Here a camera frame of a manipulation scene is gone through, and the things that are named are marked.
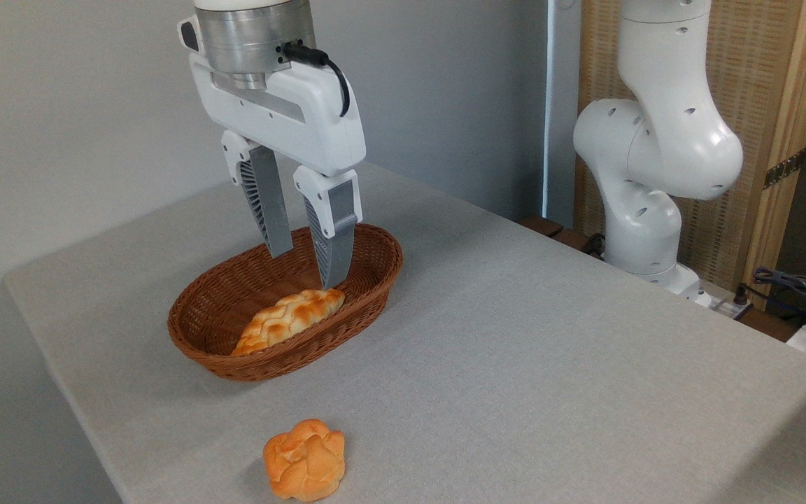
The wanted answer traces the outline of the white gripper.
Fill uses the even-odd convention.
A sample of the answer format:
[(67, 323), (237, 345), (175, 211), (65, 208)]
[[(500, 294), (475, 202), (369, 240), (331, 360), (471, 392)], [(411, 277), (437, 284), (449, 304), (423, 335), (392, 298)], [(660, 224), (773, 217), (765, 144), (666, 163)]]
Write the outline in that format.
[(351, 168), (367, 155), (354, 93), (341, 117), (342, 90), (330, 69), (293, 62), (270, 73), (266, 89), (240, 90), (210, 67), (202, 49), (191, 51), (189, 61), (205, 111), (231, 130), (221, 138), (228, 172), (243, 189), (271, 256), (294, 248), (275, 151), (304, 165), (295, 170), (294, 182), (304, 196), (323, 290), (342, 283), (355, 224), (362, 221), (358, 176)]

